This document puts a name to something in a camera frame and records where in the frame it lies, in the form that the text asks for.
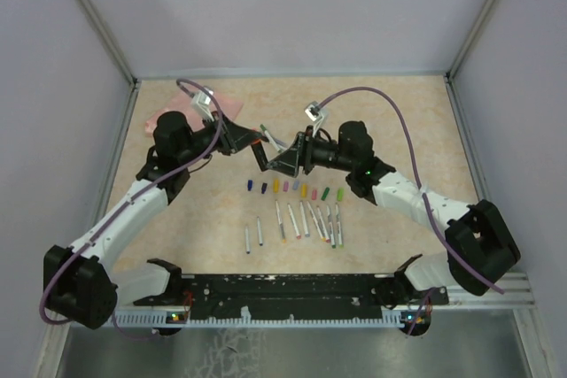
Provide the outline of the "orange capped black highlighter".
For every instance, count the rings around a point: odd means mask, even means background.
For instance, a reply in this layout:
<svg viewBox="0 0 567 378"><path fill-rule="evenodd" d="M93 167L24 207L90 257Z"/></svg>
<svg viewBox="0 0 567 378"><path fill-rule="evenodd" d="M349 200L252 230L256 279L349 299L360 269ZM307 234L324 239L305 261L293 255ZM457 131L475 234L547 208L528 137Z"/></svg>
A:
<svg viewBox="0 0 567 378"><path fill-rule="evenodd" d="M259 169L262 172L268 170L268 158L266 156L266 152L264 150L263 144L261 140L257 140L256 142L251 144L253 155L256 159Z"/></svg>

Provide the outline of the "green capped marker pen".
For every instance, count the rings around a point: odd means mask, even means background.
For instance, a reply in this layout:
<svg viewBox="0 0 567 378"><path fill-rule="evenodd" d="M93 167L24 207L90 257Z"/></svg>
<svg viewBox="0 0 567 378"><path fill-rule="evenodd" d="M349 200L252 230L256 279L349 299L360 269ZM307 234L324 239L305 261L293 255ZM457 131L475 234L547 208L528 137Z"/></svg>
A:
<svg viewBox="0 0 567 378"><path fill-rule="evenodd" d="M268 139L268 142L270 143L270 145L277 151L277 152L282 152L284 150L284 148L278 143L278 141L270 134L270 132L268 131L268 129L261 124L260 125L260 130L262 131L262 133L266 136L266 138Z"/></svg>

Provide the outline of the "dark green pen cap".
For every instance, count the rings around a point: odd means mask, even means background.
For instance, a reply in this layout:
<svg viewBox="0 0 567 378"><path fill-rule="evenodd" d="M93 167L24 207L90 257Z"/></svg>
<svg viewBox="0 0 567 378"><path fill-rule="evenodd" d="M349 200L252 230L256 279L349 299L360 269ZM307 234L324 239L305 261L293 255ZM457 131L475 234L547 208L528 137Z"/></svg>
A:
<svg viewBox="0 0 567 378"><path fill-rule="evenodd" d="M328 197L329 193L330 193L330 188L329 188L329 187L326 187L326 188L324 189L323 193L322 193L321 200L322 200L322 201L325 201L326 198Z"/></svg>

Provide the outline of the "lavender marker pen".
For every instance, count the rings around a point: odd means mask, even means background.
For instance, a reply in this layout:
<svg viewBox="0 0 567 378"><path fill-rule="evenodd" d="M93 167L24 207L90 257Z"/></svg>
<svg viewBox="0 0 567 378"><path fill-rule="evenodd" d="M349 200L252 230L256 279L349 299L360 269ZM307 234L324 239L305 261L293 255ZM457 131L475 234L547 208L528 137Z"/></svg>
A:
<svg viewBox="0 0 567 378"><path fill-rule="evenodd" d="M303 233L304 233L305 238L308 238L310 236L310 232L309 232L309 228L308 228L308 224L307 224L306 209L305 209L305 205L304 205L302 200L299 201L299 209L300 209L300 214L301 214L301 223L302 223Z"/></svg>

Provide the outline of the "light green capped marker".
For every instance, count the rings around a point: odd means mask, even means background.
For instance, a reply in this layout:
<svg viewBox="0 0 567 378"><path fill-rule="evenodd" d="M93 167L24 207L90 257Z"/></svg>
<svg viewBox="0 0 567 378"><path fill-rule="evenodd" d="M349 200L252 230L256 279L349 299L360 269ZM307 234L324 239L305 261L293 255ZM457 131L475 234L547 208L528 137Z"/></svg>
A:
<svg viewBox="0 0 567 378"><path fill-rule="evenodd" d="M336 223L337 223L337 231L338 231L338 247L344 247L344 237L343 237L343 227L342 227L342 220L341 220L341 213L338 204L335 204L335 213L336 213Z"/></svg>

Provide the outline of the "magenta capped marker pen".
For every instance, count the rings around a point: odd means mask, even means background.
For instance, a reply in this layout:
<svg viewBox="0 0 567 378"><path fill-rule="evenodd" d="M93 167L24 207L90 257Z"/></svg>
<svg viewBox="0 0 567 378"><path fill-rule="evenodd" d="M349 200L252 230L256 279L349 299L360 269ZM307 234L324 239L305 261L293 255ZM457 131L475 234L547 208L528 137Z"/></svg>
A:
<svg viewBox="0 0 567 378"><path fill-rule="evenodd" d="M324 217L322 215L322 210L318 205L316 206L316 211L317 211L318 220L319 220L319 223L320 223L320 228L322 230L322 235L323 235L324 241L326 243L330 243L331 239L330 239L328 230L326 228L326 223L325 223Z"/></svg>

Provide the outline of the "orange white marker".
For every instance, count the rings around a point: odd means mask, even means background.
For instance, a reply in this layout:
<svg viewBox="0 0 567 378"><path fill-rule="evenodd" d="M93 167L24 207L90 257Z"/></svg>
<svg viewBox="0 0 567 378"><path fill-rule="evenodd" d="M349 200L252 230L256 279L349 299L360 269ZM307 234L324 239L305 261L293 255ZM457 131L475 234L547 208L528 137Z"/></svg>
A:
<svg viewBox="0 0 567 378"><path fill-rule="evenodd" d="M280 204L279 204L278 200L275 201L275 205L276 205L276 217L277 217L277 222L278 222L278 227L279 227L279 232L280 232L280 239L283 243L286 243L286 235L285 235L285 231L284 231L283 215L282 215Z"/></svg>

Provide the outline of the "pink capped marker pen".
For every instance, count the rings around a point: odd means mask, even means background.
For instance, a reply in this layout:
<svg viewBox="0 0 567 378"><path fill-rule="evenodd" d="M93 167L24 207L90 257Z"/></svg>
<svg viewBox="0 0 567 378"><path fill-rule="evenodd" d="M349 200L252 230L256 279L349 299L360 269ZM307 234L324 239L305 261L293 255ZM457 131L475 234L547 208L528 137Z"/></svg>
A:
<svg viewBox="0 0 567 378"><path fill-rule="evenodd" d="M299 240L299 239L301 239L302 234L299 231L299 225L298 225L295 213L294 213L293 208L292 208L290 203L287 204L287 208L288 208L288 212L290 214L291 224L292 224L292 227L293 227L294 234L295 234L296 238Z"/></svg>

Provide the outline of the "dark green capped marker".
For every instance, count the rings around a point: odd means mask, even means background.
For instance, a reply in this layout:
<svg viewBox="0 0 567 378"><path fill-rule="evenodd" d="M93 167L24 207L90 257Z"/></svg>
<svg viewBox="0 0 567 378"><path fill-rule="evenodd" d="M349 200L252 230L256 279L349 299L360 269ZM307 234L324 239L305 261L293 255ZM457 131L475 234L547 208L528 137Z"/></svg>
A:
<svg viewBox="0 0 567 378"><path fill-rule="evenodd" d="M337 244L336 244L336 238L335 238L335 232L333 226L333 219L332 219L331 209L328 204L326 205L326 211L327 211L327 221L328 221L328 229L329 229L328 232L329 232L331 248L336 249Z"/></svg>

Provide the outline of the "blue capped marker pen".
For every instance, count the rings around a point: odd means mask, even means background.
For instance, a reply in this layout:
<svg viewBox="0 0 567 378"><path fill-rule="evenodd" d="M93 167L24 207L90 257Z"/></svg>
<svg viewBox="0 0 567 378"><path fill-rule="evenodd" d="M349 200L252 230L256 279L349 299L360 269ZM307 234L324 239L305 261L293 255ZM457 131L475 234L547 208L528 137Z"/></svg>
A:
<svg viewBox="0 0 567 378"><path fill-rule="evenodd" d="M250 229L248 225L245 225L245 252L246 254L251 254L252 246L251 246L251 238L250 238Z"/></svg>

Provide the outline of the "grey capped marker pen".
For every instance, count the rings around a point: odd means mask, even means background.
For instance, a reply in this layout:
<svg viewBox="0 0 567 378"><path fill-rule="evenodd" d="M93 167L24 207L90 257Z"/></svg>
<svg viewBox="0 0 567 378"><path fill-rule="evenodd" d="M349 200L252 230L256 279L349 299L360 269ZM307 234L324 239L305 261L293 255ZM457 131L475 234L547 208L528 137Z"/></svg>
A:
<svg viewBox="0 0 567 378"><path fill-rule="evenodd" d="M281 141L280 139L275 138L275 141L276 141L276 143L277 143L280 147L282 147L282 148L284 148L284 149L287 149L287 148L288 148L288 144L285 143L285 142L283 142L283 141Z"/></svg>

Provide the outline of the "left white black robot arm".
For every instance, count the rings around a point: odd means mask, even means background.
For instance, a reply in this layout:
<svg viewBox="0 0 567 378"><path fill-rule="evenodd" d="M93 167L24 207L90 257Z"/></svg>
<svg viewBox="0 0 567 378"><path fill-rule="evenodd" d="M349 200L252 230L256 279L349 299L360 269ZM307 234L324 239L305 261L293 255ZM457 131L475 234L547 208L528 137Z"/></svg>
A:
<svg viewBox="0 0 567 378"><path fill-rule="evenodd" d="M252 148L261 166L267 160L259 131L241 127L219 112L198 131L184 114L165 112L153 132L146 163L126 195L91 230L63 248L52 246L43 259L43 293L39 313L48 324L74 321L97 329L116 310L157 297L171 305L184 293L180 269L149 260L129 273L114 274L121 253L145 226L165 211L190 178L190 167L215 151L229 156Z"/></svg>

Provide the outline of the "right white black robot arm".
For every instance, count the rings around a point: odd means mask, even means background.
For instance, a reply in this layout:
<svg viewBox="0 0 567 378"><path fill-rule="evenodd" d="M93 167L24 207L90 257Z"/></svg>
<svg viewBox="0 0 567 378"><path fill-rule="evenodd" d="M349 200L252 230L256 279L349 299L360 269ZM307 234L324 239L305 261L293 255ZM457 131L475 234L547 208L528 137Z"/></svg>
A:
<svg viewBox="0 0 567 378"><path fill-rule="evenodd" d="M321 138L307 127L267 163L269 170L290 177L317 166L346 172L346 184L357 197L403 214L443 245L442 252L418 255L402 266L395 289L406 303L416 303L429 289L453 285L478 297L490 289L501 292L498 281L521 258L495 204L456 201L418 186L375 155L361 121L342 124L337 140Z"/></svg>

